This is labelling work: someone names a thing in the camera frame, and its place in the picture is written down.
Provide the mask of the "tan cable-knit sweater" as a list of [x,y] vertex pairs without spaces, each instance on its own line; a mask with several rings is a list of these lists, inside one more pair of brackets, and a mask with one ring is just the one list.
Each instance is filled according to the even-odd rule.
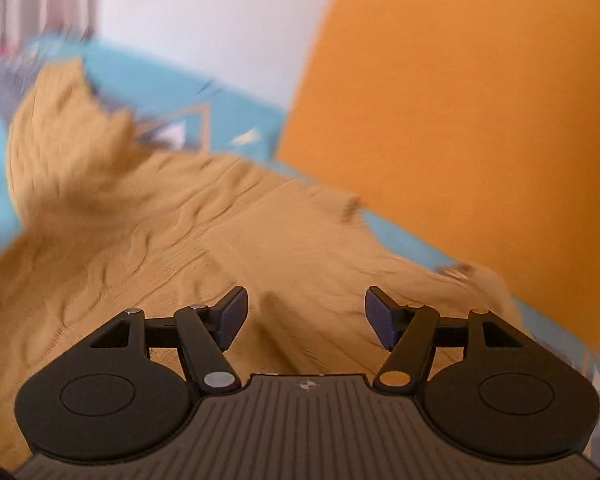
[[373,375],[370,286],[444,316],[521,315],[474,264],[430,271],[380,244],[350,194],[229,154],[163,151],[108,113],[79,60],[44,66],[9,128],[8,190],[22,229],[0,255],[0,465],[28,454],[15,395],[129,308],[152,318],[247,289],[228,358],[253,373]]

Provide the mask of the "blue grey patterned bedsheet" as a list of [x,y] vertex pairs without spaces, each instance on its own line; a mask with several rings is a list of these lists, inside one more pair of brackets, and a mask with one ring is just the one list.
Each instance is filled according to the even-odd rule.
[[[128,106],[138,118],[154,118],[209,101],[220,114],[216,121],[220,132],[211,142],[214,148],[228,148],[284,174],[291,173],[291,168],[273,159],[286,119],[280,108],[211,79],[97,41],[44,36],[22,51],[0,58],[0,250],[20,229],[5,177],[10,118],[44,63],[75,56],[82,58],[96,93],[110,110]],[[528,304],[519,304],[518,309],[534,338],[583,372],[600,394],[600,353],[586,348],[576,336]],[[600,465],[600,424],[592,437],[591,458]]]

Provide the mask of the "orange headboard panel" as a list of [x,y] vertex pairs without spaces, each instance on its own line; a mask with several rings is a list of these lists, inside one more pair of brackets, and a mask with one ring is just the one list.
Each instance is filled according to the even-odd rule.
[[600,350],[600,0],[335,0],[277,157]]

